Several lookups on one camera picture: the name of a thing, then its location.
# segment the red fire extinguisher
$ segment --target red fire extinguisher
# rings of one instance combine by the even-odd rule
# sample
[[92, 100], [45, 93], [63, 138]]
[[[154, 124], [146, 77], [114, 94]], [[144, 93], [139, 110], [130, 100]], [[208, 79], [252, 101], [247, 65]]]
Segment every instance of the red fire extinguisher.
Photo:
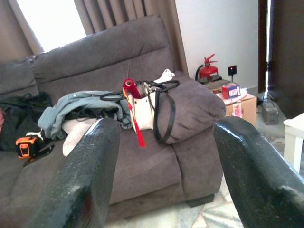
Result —
[[219, 72], [218, 72], [218, 68], [215, 66], [211, 66], [211, 63], [215, 63], [217, 61], [210, 61], [210, 59], [214, 56], [215, 54], [212, 54], [211, 56], [209, 56], [208, 58], [205, 57], [205, 61], [203, 65], [200, 65], [199, 68], [196, 71], [195, 74], [195, 81], [198, 80], [198, 76], [199, 78], [207, 78], [208, 81], [216, 81], [215, 78], [212, 77], [212, 74], [217, 74], [216, 78], [219, 77]]

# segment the tiled floor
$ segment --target tiled floor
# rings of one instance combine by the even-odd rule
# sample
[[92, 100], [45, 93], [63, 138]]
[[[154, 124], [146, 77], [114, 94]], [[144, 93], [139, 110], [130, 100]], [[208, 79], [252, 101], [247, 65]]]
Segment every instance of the tiled floor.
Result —
[[[284, 152], [284, 125], [282, 112], [279, 113], [277, 125], [264, 123], [261, 107], [258, 107], [257, 129], [283, 155]], [[202, 206], [190, 208], [181, 203], [170, 207], [155, 210], [128, 220], [106, 224], [106, 228], [242, 228], [238, 213], [233, 205], [225, 178], [223, 177], [220, 190], [215, 194], [214, 201]]]

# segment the window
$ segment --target window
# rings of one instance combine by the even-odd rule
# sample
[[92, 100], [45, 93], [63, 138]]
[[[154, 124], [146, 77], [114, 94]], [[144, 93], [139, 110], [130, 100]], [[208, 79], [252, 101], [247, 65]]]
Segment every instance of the window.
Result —
[[86, 36], [73, 0], [17, 0], [44, 51]]

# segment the red box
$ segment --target red box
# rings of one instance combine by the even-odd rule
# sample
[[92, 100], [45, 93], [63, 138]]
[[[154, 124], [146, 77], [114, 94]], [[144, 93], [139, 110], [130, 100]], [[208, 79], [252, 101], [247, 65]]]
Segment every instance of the red box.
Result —
[[231, 99], [241, 96], [239, 85], [236, 83], [229, 83], [222, 86], [222, 95], [225, 99]]

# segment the brown curtain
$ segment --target brown curtain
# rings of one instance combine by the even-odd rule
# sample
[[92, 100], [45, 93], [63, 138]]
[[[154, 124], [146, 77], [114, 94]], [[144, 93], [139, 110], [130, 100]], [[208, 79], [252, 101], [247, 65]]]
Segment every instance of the brown curtain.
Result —
[[160, 15], [169, 33], [175, 65], [188, 73], [175, 0], [74, 0], [87, 35], [126, 21]]
[[16, 0], [0, 0], [0, 62], [43, 51]]

